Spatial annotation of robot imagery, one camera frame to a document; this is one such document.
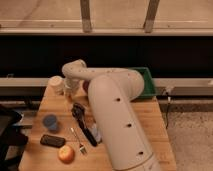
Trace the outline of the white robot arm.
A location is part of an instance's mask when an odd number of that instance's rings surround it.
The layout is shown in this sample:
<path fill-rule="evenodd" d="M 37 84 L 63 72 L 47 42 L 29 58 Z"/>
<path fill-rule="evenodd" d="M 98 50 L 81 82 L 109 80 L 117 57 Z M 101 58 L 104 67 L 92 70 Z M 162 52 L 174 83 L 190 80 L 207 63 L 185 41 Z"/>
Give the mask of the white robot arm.
<path fill-rule="evenodd" d="M 68 86 L 89 82 L 88 100 L 114 171 L 162 171 L 130 102 L 144 90 L 143 76 L 125 68 L 88 68 L 83 60 L 63 65 Z"/>

